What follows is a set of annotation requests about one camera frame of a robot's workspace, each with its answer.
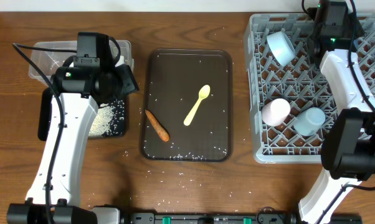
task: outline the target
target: spoon handle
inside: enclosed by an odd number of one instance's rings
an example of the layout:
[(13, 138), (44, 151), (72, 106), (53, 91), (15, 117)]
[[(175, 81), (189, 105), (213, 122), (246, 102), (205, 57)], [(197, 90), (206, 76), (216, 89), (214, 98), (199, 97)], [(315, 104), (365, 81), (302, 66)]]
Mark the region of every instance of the spoon handle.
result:
[(200, 105), (200, 103), (201, 103), (201, 100), (202, 100), (202, 99), (199, 98), (199, 99), (197, 100), (197, 102), (194, 104), (193, 108), (190, 110), (189, 114), (187, 114), (185, 120), (183, 121), (183, 124), (184, 124), (185, 126), (189, 126), (190, 123), (192, 122), (193, 117), (194, 117), (194, 115), (196, 114), (196, 111), (197, 111), (197, 109), (198, 109), (198, 107), (199, 107), (199, 105)]

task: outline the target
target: orange carrot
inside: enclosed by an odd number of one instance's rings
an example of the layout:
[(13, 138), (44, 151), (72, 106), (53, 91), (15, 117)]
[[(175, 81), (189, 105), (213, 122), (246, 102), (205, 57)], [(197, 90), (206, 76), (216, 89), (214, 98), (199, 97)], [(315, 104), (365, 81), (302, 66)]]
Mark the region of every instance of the orange carrot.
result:
[(154, 130), (156, 130), (158, 136), (161, 138), (161, 140), (163, 140), (164, 142), (168, 142), (169, 141), (169, 135), (167, 133), (167, 131), (161, 127), (161, 124), (158, 123), (157, 119), (153, 116), (152, 113), (150, 113), (150, 111), (148, 110), (145, 110), (146, 112), (146, 116), (148, 117), (151, 125), (154, 127)]

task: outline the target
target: green clip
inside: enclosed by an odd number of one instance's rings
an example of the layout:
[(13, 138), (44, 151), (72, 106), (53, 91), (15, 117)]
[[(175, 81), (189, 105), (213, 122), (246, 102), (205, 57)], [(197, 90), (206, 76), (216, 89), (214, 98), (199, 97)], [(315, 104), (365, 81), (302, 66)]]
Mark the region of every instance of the green clip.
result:
[(243, 218), (243, 224), (251, 224), (251, 218)]
[(163, 224), (171, 224), (171, 217), (163, 217)]

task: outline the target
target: dish rack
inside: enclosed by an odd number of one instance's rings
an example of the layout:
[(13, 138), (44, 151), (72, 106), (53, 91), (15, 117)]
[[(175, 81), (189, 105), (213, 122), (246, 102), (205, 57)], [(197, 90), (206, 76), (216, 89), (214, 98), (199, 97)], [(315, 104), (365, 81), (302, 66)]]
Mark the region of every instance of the dish rack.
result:
[[(375, 13), (358, 13), (365, 36), (358, 39), (362, 74), (375, 96)], [(337, 118), (337, 109), (326, 78), (307, 54), (306, 38), (313, 21), (303, 13), (254, 14), (244, 33), (245, 68), (250, 84), (250, 125), (254, 159), (259, 163), (320, 163), (321, 144)], [(286, 33), (295, 48), (295, 59), (285, 67), (274, 59), (267, 36)], [(271, 127), (262, 122), (261, 109), (284, 98), (291, 112), (283, 124)], [(312, 136), (293, 129), (296, 116), (311, 107), (322, 109), (326, 121)]]

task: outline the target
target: white cup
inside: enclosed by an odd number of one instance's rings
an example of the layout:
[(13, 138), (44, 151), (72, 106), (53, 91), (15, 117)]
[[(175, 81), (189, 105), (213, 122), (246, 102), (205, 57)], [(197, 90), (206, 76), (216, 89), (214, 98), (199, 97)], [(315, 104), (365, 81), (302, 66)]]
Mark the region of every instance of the white cup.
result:
[(286, 66), (295, 58), (294, 47), (284, 32), (268, 35), (267, 41), (270, 51), (281, 66)]
[(290, 114), (290, 104), (285, 99), (276, 99), (262, 108), (262, 121), (269, 126), (278, 126)]
[(325, 120), (325, 112), (319, 108), (309, 108), (297, 116), (293, 127), (298, 134), (311, 136), (321, 128)]

